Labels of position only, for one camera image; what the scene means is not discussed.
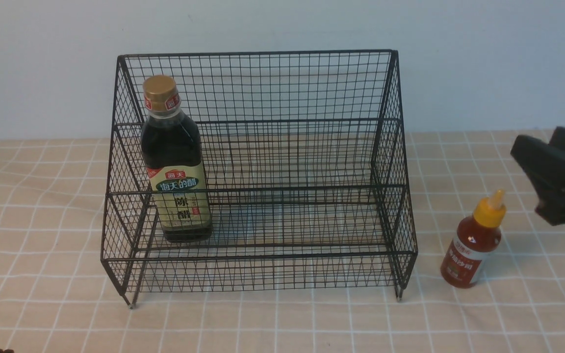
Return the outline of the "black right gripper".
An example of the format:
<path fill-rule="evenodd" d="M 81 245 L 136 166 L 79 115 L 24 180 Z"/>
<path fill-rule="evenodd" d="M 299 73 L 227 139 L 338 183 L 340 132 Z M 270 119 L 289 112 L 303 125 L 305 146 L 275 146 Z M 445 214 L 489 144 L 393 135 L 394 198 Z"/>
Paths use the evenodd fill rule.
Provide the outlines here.
<path fill-rule="evenodd" d="M 556 127 L 549 144 L 518 135 L 511 155 L 536 190 L 536 213 L 552 226 L 565 224 L 565 127 Z"/>

